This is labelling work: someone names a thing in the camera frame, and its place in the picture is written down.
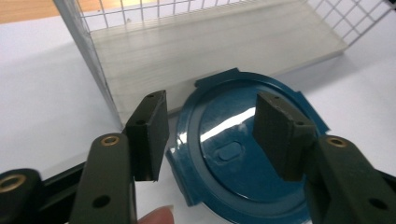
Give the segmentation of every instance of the white wire grid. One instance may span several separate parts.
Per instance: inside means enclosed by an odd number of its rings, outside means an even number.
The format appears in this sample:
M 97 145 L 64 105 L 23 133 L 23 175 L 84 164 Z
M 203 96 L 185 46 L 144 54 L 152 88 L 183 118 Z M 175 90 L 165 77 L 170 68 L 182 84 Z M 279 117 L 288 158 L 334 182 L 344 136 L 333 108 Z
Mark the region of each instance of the white wire grid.
M 88 32 L 127 23 L 188 13 L 218 7 L 241 0 L 97 0 L 98 10 L 83 11 L 77 0 L 80 17 Z M 385 0 L 302 0 L 318 13 L 322 21 L 348 44 L 352 45 L 380 21 L 395 5 Z
M 105 29 L 129 22 L 149 21 L 209 7 L 229 5 L 243 0 L 97 0 L 99 9 L 83 11 L 77 0 L 80 16 L 88 32 Z M 112 2 L 113 8 L 105 4 Z
M 348 45 L 353 45 L 395 7 L 384 0 L 308 0 L 307 2 Z

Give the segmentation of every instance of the white table surface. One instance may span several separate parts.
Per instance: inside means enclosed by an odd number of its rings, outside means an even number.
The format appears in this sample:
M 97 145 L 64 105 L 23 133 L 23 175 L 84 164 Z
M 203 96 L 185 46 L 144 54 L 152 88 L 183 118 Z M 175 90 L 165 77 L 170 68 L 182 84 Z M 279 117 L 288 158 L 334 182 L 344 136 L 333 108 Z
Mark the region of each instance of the white table surface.
M 329 133 L 354 142 L 396 175 L 396 13 L 342 56 L 276 78 L 302 91 Z M 117 132 L 105 100 L 60 17 L 0 25 L 0 173 L 29 167 L 48 178 L 86 159 L 91 141 Z M 176 223 L 226 223 L 186 206 L 163 160 L 160 181 L 137 183 L 138 215 L 172 204 Z

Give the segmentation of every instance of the fingertip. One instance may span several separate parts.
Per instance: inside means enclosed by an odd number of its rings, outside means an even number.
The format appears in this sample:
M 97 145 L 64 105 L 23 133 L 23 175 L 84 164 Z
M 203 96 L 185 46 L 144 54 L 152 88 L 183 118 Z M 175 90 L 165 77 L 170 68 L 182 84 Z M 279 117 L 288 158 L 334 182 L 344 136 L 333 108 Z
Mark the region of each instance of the fingertip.
M 173 206 L 160 207 L 144 217 L 140 218 L 139 224 L 174 224 L 174 218 L 172 214 Z

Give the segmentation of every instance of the plastic container lid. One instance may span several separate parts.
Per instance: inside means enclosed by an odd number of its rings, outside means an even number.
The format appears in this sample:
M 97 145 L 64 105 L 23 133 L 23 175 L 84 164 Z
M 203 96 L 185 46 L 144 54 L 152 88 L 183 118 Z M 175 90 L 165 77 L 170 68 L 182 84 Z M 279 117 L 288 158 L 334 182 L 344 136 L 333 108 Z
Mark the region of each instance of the plastic container lid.
M 234 223 L 305 223 L 304 181 L 285 182 L 251 135 L 256 95 L 269 91 L 328 128 L 300 92 L 266 76 L 233 69 L 196 82 L 167 151 L 189 206 L 205 203 Z

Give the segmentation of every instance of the wire mesh cage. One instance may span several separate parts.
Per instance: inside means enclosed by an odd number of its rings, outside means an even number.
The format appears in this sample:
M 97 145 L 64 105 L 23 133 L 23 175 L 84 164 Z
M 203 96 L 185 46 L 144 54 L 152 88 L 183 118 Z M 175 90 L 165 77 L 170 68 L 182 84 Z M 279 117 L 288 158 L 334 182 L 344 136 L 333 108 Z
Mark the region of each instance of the wire mesh cage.
M 54 0 L 114 114 L 146 94 L 182 106 L 200 77 L 274 76 L 329 59 L 395 8 L 385 0 Z

